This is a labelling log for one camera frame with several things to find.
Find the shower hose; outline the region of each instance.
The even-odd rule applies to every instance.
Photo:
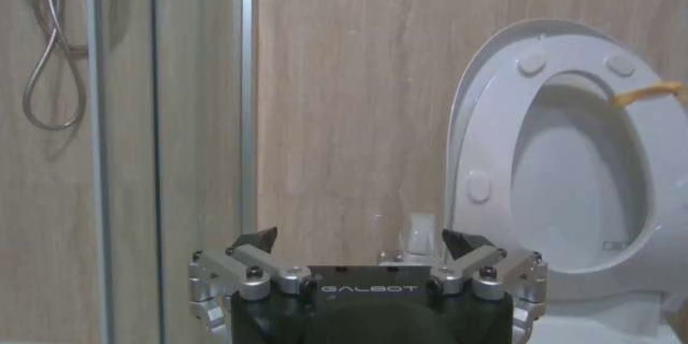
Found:
[[[30,0],[30,7],[35,16],[35,21],[42,29],[46,37],[46,45],[42,50],[41,57],[35,63],[35,67],[30,72],[30,77],[23,89],[23,97],[21,105],[23,108],[23,114],[29,122],[38,128],[46,131],[61,131],[74,126],[83,116],[86,109],[86,88],[83,81],[79,76],[78,68],[75,66],[75,60],[87,56],[86,46],[71,46],[66,39],[62,29],[62,12],[63,12],[63,0]],[[66,59],[69,70],[74,78],[75,88],[75,108],[71,116],[65,122],[49,123],[38,119],[33,112],[30,100],[35,89],[35,83],[41,76],[45,64],[53,54],[54,48],[58,47]]]

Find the toilet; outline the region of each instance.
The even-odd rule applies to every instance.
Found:
[[[458,82],[445,227],[549,264],[530,342],[679,342],[662,308],[688,293],[688,115],[673,95],[610,103],[659,77],[599,31],[501,30]]]

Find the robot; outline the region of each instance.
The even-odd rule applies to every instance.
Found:
[[[277,229],[189,262],[190,310],[221,344],[525,343],[546,307],[546,263],[443,230],[434,266],[287,266]]]

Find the yellow strap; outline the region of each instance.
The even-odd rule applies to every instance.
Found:
[[[637,100],[657,96],[661,94],[673,94],[681,101],[688,94],[688,88],[681,82],[659,82],[643,89],[633,90],[631,92],[618,94],[613,97],[613,106],[623,108]]]

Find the shower door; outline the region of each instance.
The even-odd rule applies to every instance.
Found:
[[[201,343],[191,252],[241,228],[241,0],[91,0],[109,342]]]

